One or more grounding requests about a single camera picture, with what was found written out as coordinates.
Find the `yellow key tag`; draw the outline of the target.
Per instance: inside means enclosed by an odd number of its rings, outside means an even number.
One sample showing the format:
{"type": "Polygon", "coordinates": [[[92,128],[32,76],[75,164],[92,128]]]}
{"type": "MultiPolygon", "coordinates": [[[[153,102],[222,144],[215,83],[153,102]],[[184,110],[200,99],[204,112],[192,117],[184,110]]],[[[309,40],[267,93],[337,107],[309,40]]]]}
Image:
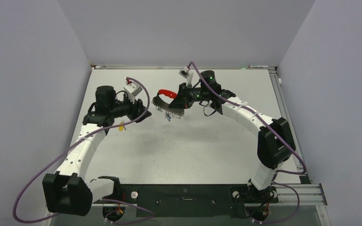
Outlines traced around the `yellow key tag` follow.
{"type": "Polygon", "coordinates": [[[123,121],[119,123],[119,127],[118,127],[118,130],[119,130],[119,131],[124,131],[124,130],[126,130],[124,124],[125,124],[125,122],[123,122],[123,121]]]}

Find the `red-handled metal key holder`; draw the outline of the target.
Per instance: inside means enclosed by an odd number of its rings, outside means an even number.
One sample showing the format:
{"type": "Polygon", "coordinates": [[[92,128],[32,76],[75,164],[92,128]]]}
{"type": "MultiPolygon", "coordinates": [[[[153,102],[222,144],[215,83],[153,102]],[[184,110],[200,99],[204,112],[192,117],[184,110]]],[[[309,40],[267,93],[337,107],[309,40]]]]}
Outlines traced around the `red-handled metal key holder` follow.
{"type": "Polygon", "coordinates": [[[168,114],[172,118],[180,119],[184,116],[183,109],[170,109],[169,103],[165,102],[162,99],[162,96],[168,97],[170,99],[175,99],[177,94],[173,91],[166,90],[166,89],[159,89],[156,96],[152,99],[152,104],[156,107],[156,109],[160,112],[165,113],[165,116],[168,114]]]}

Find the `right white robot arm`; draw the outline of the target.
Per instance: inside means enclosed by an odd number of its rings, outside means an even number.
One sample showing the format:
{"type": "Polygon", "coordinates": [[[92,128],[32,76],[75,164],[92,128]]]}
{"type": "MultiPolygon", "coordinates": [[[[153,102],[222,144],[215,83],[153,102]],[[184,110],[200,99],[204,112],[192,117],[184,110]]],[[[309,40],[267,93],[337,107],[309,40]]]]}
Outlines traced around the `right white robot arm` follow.
{"type": "Polygon", "coordinates": [[[193,72],[187,67],[179,74],[186,82],[179,85],[170,110],[191,108],[195,102],[207,102],[215,112],[227,116],[257,136],[259,166],[249,180],[248,197],[258,202],[266,196],[266,188],[273,183],[277,171],[295,150],[289,123],[284,118],[275,119],[264,115],[243,102],[235,93],[222,89],[212,70],[203,71],[199,84],[191,85],[193,72]]]}

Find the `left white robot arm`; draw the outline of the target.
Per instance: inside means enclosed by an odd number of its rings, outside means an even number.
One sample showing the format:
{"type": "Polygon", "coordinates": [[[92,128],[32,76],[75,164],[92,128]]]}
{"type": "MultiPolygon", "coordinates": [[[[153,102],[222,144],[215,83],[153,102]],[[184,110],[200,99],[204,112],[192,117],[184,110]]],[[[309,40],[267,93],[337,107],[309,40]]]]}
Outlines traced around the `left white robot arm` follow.
{"type": "Polygon", "coordinates": [[[123,87],[123,99],[118,100],[112,86],[97,87],[95,102],[83,118],[74,147],[55,172],[42,180],[49,212],[85,216],[100,199],[120,200],[123,195],[119,178],[99,176],[86,182],[85,176],[99,144],[117,118],[126,116],[138,123],[151,116],[143,101],[136,98],[142,90],[141,85],[130,82],[123,87]]]}

